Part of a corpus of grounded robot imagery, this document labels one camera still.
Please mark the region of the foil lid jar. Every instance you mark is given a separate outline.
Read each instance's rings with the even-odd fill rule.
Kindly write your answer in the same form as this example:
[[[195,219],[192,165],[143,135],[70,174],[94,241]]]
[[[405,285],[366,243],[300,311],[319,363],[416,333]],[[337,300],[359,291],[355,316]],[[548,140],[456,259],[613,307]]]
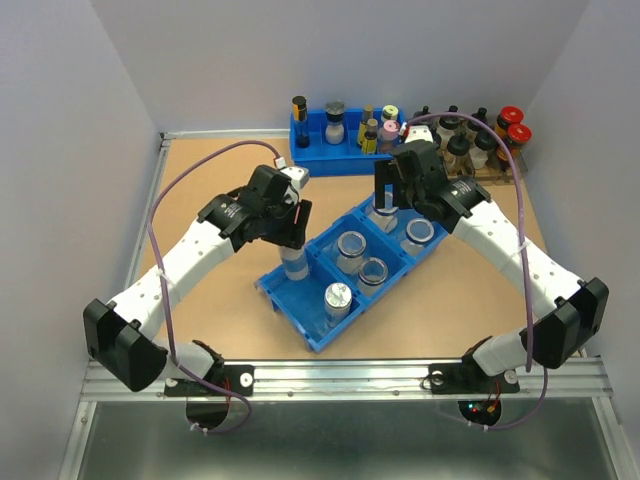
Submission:
[[[350,313],[352,291],[342,282],[334,282],[327,286],[324,293],[324,308],[327,323],[335,327]]]
[[[309,265],[304,248],[279,246],[279,256],[285,275],[291,281],[302,281],[309,275]]]

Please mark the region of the round glass jar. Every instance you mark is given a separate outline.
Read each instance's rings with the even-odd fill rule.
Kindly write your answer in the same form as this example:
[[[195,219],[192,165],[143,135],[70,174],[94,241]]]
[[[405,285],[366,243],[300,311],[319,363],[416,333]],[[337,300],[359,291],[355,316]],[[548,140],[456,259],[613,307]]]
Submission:
[[[345,275],[353,275],[363,261],[366,246],[366,239],[360,232],[345,231],[336,242],[338,251],[336,266]]]
[[[397,212],[398,208],[395,206],[376,209],[371,203],[367,207],[366,215],[380,230],[390,233],[398,224]]]
[[[388,280],[388,266],[378,257],[364,260],[358,270],[357,288],[368,298],[375,296]]]
[[[434,235],[435,228],[429,220],[415,218],[407,223],[405,236],[400,245],[407,254],[416,257],[421,254]]]

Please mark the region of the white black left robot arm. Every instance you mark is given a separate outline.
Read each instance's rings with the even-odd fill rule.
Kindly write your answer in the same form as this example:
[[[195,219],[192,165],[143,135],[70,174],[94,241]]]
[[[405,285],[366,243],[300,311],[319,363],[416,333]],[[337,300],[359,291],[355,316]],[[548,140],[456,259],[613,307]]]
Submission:
[[[155,267],[109,302],[94,299],[84,308],[90,357],[129,390],[147,388],[169,360],[168,348],[155,342],[167,308],[247,243],[303,247],[312,203],[301,191],[309,178],[303,167],[260,165],[247,185],[215,196]]]

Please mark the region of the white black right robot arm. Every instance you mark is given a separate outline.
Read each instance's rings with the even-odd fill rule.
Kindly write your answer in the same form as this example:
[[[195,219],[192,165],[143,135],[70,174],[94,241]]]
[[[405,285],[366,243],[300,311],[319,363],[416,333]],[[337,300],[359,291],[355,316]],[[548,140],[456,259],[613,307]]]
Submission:
[[[552,260],[504,215],[474,179],[446,174],[426,140],[397,147],[374,166],[375,201],[411,209],[438,223],[484,257],[524,296],[527,324],[490,337],[460,366],[463,384],[482,390],[497,375],[535,362],[557,369],[599,332],[609,289],[599,278],[581,279]]]

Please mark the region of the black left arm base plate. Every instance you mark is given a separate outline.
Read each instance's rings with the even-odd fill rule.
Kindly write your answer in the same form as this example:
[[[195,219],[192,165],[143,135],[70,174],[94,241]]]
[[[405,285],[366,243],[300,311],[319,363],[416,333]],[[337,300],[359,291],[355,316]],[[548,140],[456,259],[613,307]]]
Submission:
[[[205,380],[219,389],[229,390],[244,397],[253,395],[255,367],[251,364],[225,364],[215,367]],[[211,390],[202,383],[190,378],[170,378],[165,382],[163,394],[169,398],[221,396],[222,393]]]

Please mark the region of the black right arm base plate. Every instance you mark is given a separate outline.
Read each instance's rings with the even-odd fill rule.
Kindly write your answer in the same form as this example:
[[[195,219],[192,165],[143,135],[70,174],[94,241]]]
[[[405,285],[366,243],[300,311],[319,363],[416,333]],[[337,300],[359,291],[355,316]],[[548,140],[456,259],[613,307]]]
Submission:
[[[435,395],[512,394],[520,391],[517,376],[510,380],[504,373],[488,376],[480,367],[465,362],[430,364],[423,379],[423,388]]]

